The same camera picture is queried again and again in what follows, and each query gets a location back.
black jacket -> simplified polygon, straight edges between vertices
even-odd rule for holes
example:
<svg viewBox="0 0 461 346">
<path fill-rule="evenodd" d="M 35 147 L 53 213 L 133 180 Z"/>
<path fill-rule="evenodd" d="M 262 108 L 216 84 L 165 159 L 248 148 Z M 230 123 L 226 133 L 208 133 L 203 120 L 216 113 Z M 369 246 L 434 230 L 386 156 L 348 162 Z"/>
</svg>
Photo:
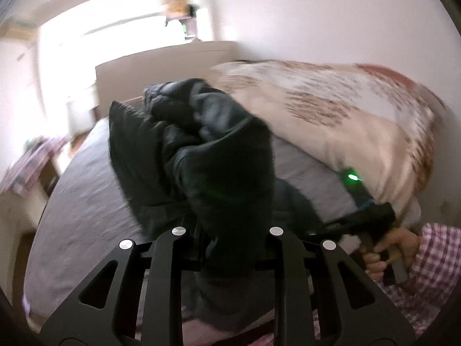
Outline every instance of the black jacket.
<svg viewBox="0 0 461 346">
<path fill-rule="evenodd" d="M 184 276 L 193 316 L 235 331 L 273 308 L 273 279 L 253 271 L 269 228 L 320 220 L 275 179 L 265 123 L 200 79 L 147 88 L 144 111 L 115 101 L 109 123 L 112 166 L 146 233 L 200 223 L 211 239 L 202 272 Z"/>
</svg>

bed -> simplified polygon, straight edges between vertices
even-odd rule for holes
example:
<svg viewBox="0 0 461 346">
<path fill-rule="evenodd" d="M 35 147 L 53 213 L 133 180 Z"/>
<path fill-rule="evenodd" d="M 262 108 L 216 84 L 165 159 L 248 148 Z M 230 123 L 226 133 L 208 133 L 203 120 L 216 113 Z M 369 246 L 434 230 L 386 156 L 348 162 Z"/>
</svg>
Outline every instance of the bed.
<svg viewBox="0 0 461 346">
<path fill-rule="evenodd" d="M 223 89 L 227 87 L 226 91 L 232 97 L 274 128 L 277 121 L 265 115 L 264 109 L 251 110 L 252 105 L 245 105 L 239 100 L 245 94 L 242 92 L 248 91 L 246 87 L 255 92 L 255 87 L 260 85 L 255 82 L 248 85 L 246 78 L 243 85 L 229 87 L 230 84 L 235 85 L 236 79 L 241 76 L 239 71 L 247 70 L 245 66 L 256 66 L 252 68 L 257 70 L 255 74 L 258 71 L 261 74 L 262 70 L 258 64 L 231 62 L 234 60 L 234 43 L 204 42 L 137 53 L 101 64 L 96 68 L 99 113 L 106 116 L 113 100 L 141 107 L 142 90 L 150 84 L 204 77 Z M 211 67 L 215 70 L 213 76 L 210 76 Z M 293 64 L 288 68 L 295 72 L 299 70 L 299 66 Z M 322 69 L 331 71 L 325 66 Z M 420 101 L 429 110 L 443 108 L 442 104 L 435 106 L 439 101 L 433 94 L 418 92 L 430 99 Z M 434 112 L 430 116 L 431 120 L 425 122 L 428 126 L 434 125 L 438 114 Z M 274 130 L 276 135 L 272 137 L 272 146 L 276 176 L 285 179 L 310 199 L 323 222 L 357 209 L 333 169 L 306 153 L 305 148 L 298 148 L 299 144 L 290 143 L 286 132 Z M 42 215 L 29 257 L 23 300 L 28 322 L 37 331 L 76 285 L 121 240 L 148 241 L 134 219 L 110 165 L 108 136 L 108 120 L 104 117 L 98 121 L 63 173 Z M 404 213 L 406 222 L 418 221 L 417 209 L 415 201 L 408 201 Z M 254 325 L 267 321 L 271 316 L 273 314 Z M 138 323 L 141 321 L 142 311 L 138 314 Z M 205 324 L 200 324 L 200 328 L 193 321 L 184 323 L 185 344 L 212 343 L 233 335 Z"/>
</svg>

pink checkered sleeve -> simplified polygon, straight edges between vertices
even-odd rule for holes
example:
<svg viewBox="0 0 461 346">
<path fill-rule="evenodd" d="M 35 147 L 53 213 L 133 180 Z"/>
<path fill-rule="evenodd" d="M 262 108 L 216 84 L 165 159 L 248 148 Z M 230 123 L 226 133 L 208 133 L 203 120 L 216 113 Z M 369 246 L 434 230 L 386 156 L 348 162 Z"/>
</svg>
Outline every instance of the pink checkered sleeve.
<svg viewBox="0 0 461 346">
<path fill-rule="evenodd" d="M 441 308 L 461 277 L 461 229 L 426 224 L 420 250 L 402 288 Z"/>
<path fill-rule="evenodd" d="M 421 335 L 432 323 L 461 277 L 461 229 L 424 225 L 418 254 L 402 285 L 382 286 L 384 293 Z"/>
</svg>

finger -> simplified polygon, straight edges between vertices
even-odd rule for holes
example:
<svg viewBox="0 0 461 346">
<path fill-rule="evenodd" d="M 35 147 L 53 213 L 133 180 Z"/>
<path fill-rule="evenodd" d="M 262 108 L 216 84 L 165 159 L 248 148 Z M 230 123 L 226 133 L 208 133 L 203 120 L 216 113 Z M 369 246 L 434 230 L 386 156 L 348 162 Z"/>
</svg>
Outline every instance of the finger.
<svg viewBox="0 0 461 346">
<path fill-rule="evenodd" d="M 365 262 L 365 264 L 377 263 L 380 260 L 381 257 L 379 256 L 379 254 L 363 254 L 363 261 Z"/>
<path fill-rule="evenodd" d="M 389 259 L 386 260 L 387 265 L 392 264 L 393 262 L 396 262 L 397 260 L 402 259 L 402 254 L 400 253 L 400 250 L 397 249 L 395 246 L 389 247 L 388 252 L 389 252 Z"/>
<path fill-rule="evenodd" d="M 381 279 L 383 279 L 384 277 L 384 272 L 381 272 L 381 273 L 370 273 L 368 275 L 368 277 L 370 277 L 373 281 L 379 281 Z"/>
<path fill-rule="evenodd" d="M 405 230 L 403 228 L 392 229 L 388 232 L 383 239 L 374 247 L 374 252 L 382 252 L 388 249 L 391 245 L 398 244 L 405 236 Z"/>
<path fill-rule="evenodd" d="M 384 272 L 386 270 L 387 264 L 385 262 L 371 263 L 371 264 L 367 264 L 366 268 L 371 273 L 381 273 L 381 272 Z"/>
</svg>

plaid shirt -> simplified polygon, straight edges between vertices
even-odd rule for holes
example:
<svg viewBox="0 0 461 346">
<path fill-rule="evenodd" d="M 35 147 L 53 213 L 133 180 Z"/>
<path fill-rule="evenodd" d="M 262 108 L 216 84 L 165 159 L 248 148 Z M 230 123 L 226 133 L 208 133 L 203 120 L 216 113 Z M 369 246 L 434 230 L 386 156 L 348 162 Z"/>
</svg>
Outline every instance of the plaid shirt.
<svg viewBox="0 0 461 346">
<path fill-rule="evenodd" d="M 417 336 L 432 323 L 461 277 L 461 229 L 425 224 L 420 250 L 401 285 L 378 286 L 413 326 Z M 315 337 L 320 338 L 319 319 L 314 311 Z M 267 334 L 250 346 L 271 346 Z"/>
<path fill-rule="evenodd" d="M 54 155 L 69 142 L 69 137 L 60 136 L 45 140 L 37 148 L 29 149 L 6 172 L 0 182 L 0 194 L 11 190 L 26 196 L 38 181 L 41 170 Z"/>
</svg>

